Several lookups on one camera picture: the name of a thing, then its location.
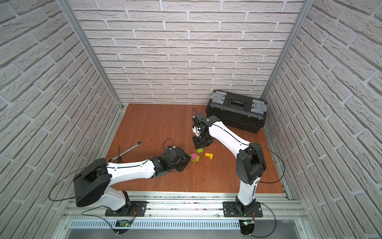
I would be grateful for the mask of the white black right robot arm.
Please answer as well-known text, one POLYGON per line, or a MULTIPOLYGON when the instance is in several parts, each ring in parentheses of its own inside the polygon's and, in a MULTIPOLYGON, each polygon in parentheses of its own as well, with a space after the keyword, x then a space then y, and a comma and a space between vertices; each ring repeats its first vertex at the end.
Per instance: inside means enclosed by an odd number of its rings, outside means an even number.
POLYGON ((216 139, 236 157, 236 174, 240 179, 239 192, 235 198, 235 210, 247 215, 254 210, 255 192, 267 169, 262 147, 236 135, 216 116, 193 116, 193 142, 196 149, 210 146, 216 139))

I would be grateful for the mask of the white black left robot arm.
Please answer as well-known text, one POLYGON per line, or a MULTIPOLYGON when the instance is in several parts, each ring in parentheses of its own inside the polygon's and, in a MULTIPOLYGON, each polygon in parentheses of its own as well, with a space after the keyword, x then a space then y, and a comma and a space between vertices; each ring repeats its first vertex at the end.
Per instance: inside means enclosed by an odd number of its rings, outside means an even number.
POLYGON ((73 179, 77 207, 101 206, 114 216, 129 215, 133 209, 128 193, 112 185, 135 179, 162 177, 169 172, 182 172, 191 157, 180 147, 168 147, 157 157, 132 162, 111 163, 100 158, 85 167, 73 179))

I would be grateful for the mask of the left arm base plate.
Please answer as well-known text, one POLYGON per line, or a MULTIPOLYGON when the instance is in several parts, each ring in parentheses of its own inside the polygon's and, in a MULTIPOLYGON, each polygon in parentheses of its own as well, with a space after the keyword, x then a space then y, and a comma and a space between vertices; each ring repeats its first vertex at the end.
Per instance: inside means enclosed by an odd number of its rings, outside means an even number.
POLYGON ((131 201, 131 207, 127 208, 126 206, 122 207, 117 211, 107 208, 105 212, 106 217, 144 217, 147 201, 131 201))

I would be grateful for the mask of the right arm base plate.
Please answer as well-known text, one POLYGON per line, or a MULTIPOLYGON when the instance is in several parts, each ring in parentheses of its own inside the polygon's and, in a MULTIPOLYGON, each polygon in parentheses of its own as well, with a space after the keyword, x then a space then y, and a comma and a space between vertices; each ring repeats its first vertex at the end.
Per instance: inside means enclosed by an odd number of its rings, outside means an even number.
POLYGON ((247 206, 243 206, 240 202, 223 202, 223 213, 226 218, 233 217, 248 217, 255 218, 263 217, 262 208, 259 202, 252 202, 247 206))

